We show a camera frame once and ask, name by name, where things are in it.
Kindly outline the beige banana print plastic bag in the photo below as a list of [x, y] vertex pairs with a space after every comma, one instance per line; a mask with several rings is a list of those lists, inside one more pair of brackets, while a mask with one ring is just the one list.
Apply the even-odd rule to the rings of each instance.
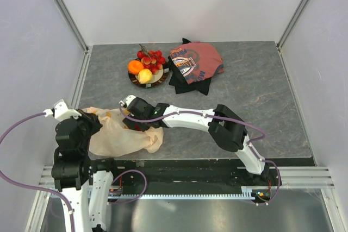
[[154, 153], [163, 143], [162, 127], [131, 130], [122, 122], [125, 118], [119, 109], [88, 107], [83, 111], [97, 115], [102, 124], [100, 131], [93, 134], [90, 140], [89, 151], [94, 155], [119, 157], [142, 149]]

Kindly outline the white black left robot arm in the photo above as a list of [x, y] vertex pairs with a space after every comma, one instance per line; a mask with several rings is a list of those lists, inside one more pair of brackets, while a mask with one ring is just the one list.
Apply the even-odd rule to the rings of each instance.
[[70, 110], [56, 128], [51, 176], [62, 200], [66, 231], [107, 231], [111, 185], [119, 180], [113, 158], [91, 160], [91, 137], [102, 124], [95, 114]]

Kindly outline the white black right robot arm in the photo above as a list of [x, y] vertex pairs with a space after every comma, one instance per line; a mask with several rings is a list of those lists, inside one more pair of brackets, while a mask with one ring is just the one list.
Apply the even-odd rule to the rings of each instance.
[[219, 104], [215, 109], [206, 110], [179, 108], [166, 103], [152, 106], [133, 95], [121, 100], [119, 105], [125, 117], [123, 123], [131, 130], [146, 131], [152, 127], [203, 131], [219, 148], [236, 154], [253, 184], [261, 185], [269, 178], [269, 165], [252, 144], [265, 138], [265, 133], [244, 122], [225, 105]]

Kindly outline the yellow pear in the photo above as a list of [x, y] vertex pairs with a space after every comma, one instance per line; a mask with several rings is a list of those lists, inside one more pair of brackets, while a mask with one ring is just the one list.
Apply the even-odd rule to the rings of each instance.
[[147, 84], [152, 80], [152, 78], [153, 78], [153, 74], [152, 74], [151, 70], [149, 70], [147, 68], [141, 70], [138, 73], [138, 82], [140, 84]]

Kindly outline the black fruit plate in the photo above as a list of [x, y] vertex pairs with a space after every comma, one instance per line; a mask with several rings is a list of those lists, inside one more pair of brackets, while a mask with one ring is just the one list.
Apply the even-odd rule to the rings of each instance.
[[147, 84], [140, 84], [138, 82], [138, 75], [133, 75], [131, 73], [128, 73], [128, 77], [130, 81], [136, 86], [139, 86], [142, 88], [152, 88], [162, 84], [168, 78], [170, 70], [167, 63], [166, 63], [166, 68], [167, 69], [165, 70], [165, 72], [159, 72], [158, 74], [153, 74], [152, 80]]

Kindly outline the orange fruit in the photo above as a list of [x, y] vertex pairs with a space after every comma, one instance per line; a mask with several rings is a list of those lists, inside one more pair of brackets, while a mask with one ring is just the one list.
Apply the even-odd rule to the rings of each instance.
[[141, 70], [144, 69], [144, 65], [141, 61], [132, 60], [128, 63], [128, 72], [133, 75], [138, 75]]

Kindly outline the black folded garment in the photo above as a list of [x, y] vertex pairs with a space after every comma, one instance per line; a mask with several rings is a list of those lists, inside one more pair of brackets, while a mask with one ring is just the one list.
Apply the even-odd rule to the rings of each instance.
[[[203, 80], [199, 80], [196, 82], [192, 82], [191, 84], [188, 84], [187, 81], [184, 79], [183, 75], [180, 73], [177, 66], [173, 63], [171, 56], [169, 56], [168, 59], [168, 67], [172, 71], [172, 77], [169, 81], [169, 84], [175, 87], [176, 94], [187, 93], [196, 90], [206, 96], [208, 95], [211, 83], [210, 78], [204, 78]], [[201, 62], [199, 62], [198, 64], [203, 69], [207, 69], [208, 66], [211, 66], [214, 62], [215, 56], [213, 56], [213, 53], [209, 51], [208, 54], [204, 54], [201, 56]]]

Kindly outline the red cherry tomatoes cluster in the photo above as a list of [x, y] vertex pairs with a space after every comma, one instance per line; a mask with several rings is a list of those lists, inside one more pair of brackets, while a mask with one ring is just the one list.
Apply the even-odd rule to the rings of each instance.
[[160, 50], [148, 50], [144, 45], [140, 44], [140, 50], [137, 52], [137, 60], [140, 61], [144, 69], [149, 69], [153, 74], [165, 72], [166, 59]]

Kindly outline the red printed folded t-shirt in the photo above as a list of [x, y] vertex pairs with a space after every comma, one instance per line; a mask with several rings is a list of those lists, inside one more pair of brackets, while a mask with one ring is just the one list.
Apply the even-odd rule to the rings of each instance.
[[190, 42], [169, 52], [173, 73], [188, 85], [209, 79], [224, 71], [222, 57], [209, 43]]

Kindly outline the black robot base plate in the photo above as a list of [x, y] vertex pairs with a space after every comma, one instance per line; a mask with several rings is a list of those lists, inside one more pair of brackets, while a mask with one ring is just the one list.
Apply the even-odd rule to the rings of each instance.
[[280, 174], [273, 164], [266, 163], [261, 174], [250, 174], [241, 160], [237, 159], [201, 159], [201, 160], [93, 160], [93, 171], [111, 171], [117, 177], [124, 171], [138, 170], [147, 182], [204, 182], [226, 183], [232, 186], [271, 186], [282, 185]]

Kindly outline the left aluminium frame post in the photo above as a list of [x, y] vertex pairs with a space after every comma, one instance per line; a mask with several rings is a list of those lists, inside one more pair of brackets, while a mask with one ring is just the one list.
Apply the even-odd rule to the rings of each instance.
[[82, 48], [82, 50], [87, 53], [89, 50], [89, 47], [87, 43], [85, 42], [80, 30], [78, 29], [72, 15], [70, 14], [64, 0], [54, 0], [55, 4], [57, 5], [60, 13], [62, 14], [65, 22], [67, 23], [68, 27], [71, 29], [71, 32], [73, 33], [74, 37], [76, 38], [78, 44]]

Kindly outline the aluminium frame post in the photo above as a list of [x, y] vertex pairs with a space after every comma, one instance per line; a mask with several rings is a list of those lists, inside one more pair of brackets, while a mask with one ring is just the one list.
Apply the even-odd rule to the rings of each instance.
[[65, 22], [67, 23], [68, 27], [71, 29], [71, 32], [73, 33], [74, 37], [76, 38], [78, 44], [82, 48], [82, 50], [87, 53], [89, 50], [89, 47], [87, 43], [85, 42], [80, 30], [78, 29], [72, 15], [70, 14], [64, 0], [54, 0], [55, 4], [57, 5], [60, 13], [62, 14]]
[[280, 51], [282, 47], [285, 45], [290, 33], [295, 28], [296, 24], [298, 23], [300, 17], [304, 13], [307, 5], [309, 4], [310, 0], [300, 0], [299, 4], [297, 5], [293, 15], [291, 16], [285, 30], [283, 31], [279, 41], [277, 42], [276, 46], [277, 49]]

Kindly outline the aluminium cross rail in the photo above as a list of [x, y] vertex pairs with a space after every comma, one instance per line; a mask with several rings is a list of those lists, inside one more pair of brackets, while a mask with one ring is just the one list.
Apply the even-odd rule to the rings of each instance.
[[333, 188], [334, 182], [325, 167], [270, 167], [265, 180], [251, 177], [244, 167], [141, 167], [149, 182], [169, 183], [232, 183], [235, 187], [266, 187], [268, 181], [276, 187], [278, 179], [281, 188], [318, 189]]

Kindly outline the right aluminium frame post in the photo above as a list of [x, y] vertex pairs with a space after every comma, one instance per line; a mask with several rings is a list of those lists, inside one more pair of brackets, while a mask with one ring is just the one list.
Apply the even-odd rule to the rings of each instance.
[[297, 5], [293, 15], [291, 16], [285, 30], [283, 31], [279, 41], [277, 42], [276, 46], [277, 49], [280, 51], [282, 47], [285, 45], [290, 33], [295, 28], [296, 24], [298, 23], [300, 17], [304, 13], [307, 5], [309, 4], [310, 0], [300, 0], [299, 4]]

